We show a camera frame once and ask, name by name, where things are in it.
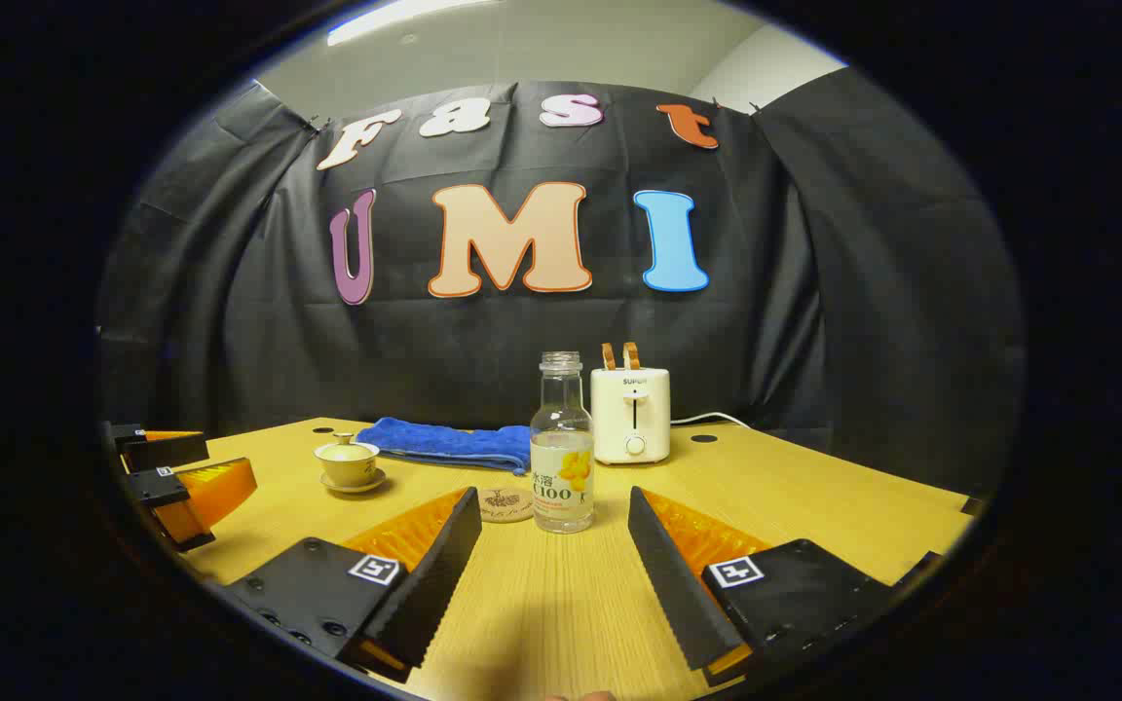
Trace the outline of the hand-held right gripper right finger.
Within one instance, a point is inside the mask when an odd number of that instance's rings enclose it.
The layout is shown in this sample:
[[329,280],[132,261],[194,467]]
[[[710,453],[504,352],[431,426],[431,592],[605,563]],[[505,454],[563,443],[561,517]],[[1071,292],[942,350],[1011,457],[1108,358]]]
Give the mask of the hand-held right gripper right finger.
[[882,584],[810,538],[771,545],[637,487],[627,527],[687,664],[711,686],[783,676],[844,645],[938,562],[926,553]]

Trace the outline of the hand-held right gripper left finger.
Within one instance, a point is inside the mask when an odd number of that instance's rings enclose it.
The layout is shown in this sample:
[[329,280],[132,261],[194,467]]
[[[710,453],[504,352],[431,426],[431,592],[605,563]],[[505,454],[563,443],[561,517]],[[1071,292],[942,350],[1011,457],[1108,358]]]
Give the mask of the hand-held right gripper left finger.
[[477,490],[454,490],[342,544],[298,539],[224,590],[300,644],[405,683],[423,665],[481,527]]

